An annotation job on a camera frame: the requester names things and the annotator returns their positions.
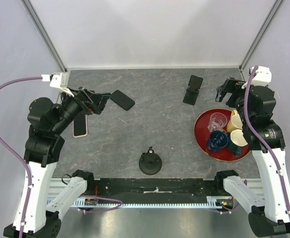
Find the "black phone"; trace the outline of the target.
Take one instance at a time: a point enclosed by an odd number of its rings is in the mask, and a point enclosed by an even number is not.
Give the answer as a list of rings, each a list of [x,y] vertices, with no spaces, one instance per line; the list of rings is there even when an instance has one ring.
[[[110,99],[125,111],[128,111],[135,105],[135,101],[120,90],[114,91],[111,94]]]

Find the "round base phone stand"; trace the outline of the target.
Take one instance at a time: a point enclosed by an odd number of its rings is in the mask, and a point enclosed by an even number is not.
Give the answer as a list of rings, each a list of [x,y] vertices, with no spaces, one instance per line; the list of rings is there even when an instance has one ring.
[[[149,176],[157,174],[162,168],[162,159],[153,150],[153,147],[149,147],[146,153],[142,153],[139,160],[140,170]]]

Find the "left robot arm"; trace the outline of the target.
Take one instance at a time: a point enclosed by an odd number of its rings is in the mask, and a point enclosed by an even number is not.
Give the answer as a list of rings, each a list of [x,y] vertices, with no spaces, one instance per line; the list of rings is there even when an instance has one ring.
[[[63,191],[47,202],[50,181],[65,142],[61,133],[80,114],[101,114],[110,96],[80,87],[69,89],[61,104],[45,97],[30,104],[29,138],[23,159],[31,174],[25,176],[18,210],[14,222],[4,229],[5,237],[55,238],[64,215],[78,197],[94,192],[93,173],[77,170]]]

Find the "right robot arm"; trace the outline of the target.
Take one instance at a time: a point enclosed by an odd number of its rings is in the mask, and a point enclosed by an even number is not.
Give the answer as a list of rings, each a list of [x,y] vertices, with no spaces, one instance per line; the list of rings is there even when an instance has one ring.
[[[272,120],[276,105],[274,92],[267,86],[250,86],[229,77],[217,88],[216,101],[225,95],[237,110],[242,132],[257,163],[264,197],[260,198],[234,171],[218,172],[213,184],[219,195],[229,193],[246,211],[252,232],[259,238],[290,234],[290,183],[286,170],[285,140]]]

